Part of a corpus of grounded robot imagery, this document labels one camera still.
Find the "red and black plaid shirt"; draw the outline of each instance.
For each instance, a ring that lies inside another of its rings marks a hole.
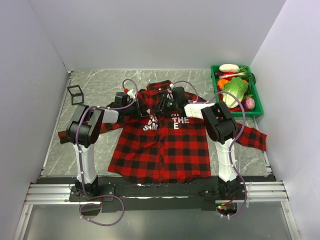
[[[195,177],[211,175],[206,128],[202,119],[154,114],[162,94],[168,94],[169,80],[148,84],[138,92],[140,105],[150,117],[129,119],[125,123],[101,126],[100,133],[123,128],[114,150],[109,172],[135,183],[184,183]],[[186,92],[195,100],[195,95]],[[266,135],[246,127],[238,142],[265,150]]]

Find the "gray wall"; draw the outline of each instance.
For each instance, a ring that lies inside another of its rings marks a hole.
[[[320,1],[287,0],[251,65],[272,170],[303,239],[320,236]]]
[[[68,70],[250,65],[285,0],[29,0]]]
[[[0,239],[44,163],[68,73],[27,0],[0,1]]]

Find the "floor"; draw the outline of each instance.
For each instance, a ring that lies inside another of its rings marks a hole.
[[[126,78],[136,81],[139,89],[145,89],[147,84],[171,80],[176,82],[186,80],[192,83],[200,97],[211,99],[214,95],[210,71],[201,70],[76,70],[71,73],[70,86],[80,85],[84,93],[86,105],[106,106],[114,101],[116,92],[122,92],[122,81]],[[188,92],[192,88],[182,83],[181,86]],[[58,132],[66,130],[76,105],[71,105],[71,96],[66,95],[57,129],[45,161],[43,177],[48,176],[76,176],[77,163],[75,151],[71,143],[60,144]],[[254,127],[252,118],[247,119],[249,127]],[[95,144],[95,168],[98,175],[114,176],[116,173],[108,172],[114,149],[117,145],[121,129],[113,130],[99,136]],[[211,174],[217,176],[219,171],[217,150],[212,141],[208,141],[211,161]],[[237,168],[244,176],[266,176],[267,169],[263,152],[258,149],[235,144],[235,158]]]
[[[100,213],[101,223],[120,212]],[[251,202],[241,216],[227,220],[199,209],[126,211],[114,226],[79,218],[78,205],[34,205],[24,240],[291,240],[280,202]]]

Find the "green plastic crate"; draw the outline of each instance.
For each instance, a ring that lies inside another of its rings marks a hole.
[[[211,77],[212,77],[213,89],[214,89],[215,94],[218,92],[217,82],[219,81],[219,78],[215,78],[215,72],[219,71],[219,67],[220,67],[220,65],[212,65],[211,66]],[[262,105],[261,105],[261,102],[259,99],[259,95],[258,95],[256,86],[254,84],[251,86],[250,94],[253,95],[252,98],[255,101],[255,108],[251,111],[246,111],[245,116],[249,117],[249,118],[255,118],[255,117],[261,116],[264,113],[264,110],[262,108]],[[242,117],[241,111],[232,111],[231,113],[234,117]]]

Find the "white panel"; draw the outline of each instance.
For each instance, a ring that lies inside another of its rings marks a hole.
[[[317,0],[288,0],[251,65],[269,161],[306,240],[320,236],[319,10]]]
[[[68,70],[249,65],[285,0],[29,0]]]
[[[0,1],[0,239],[14,236],[68,73],[26,0]]]

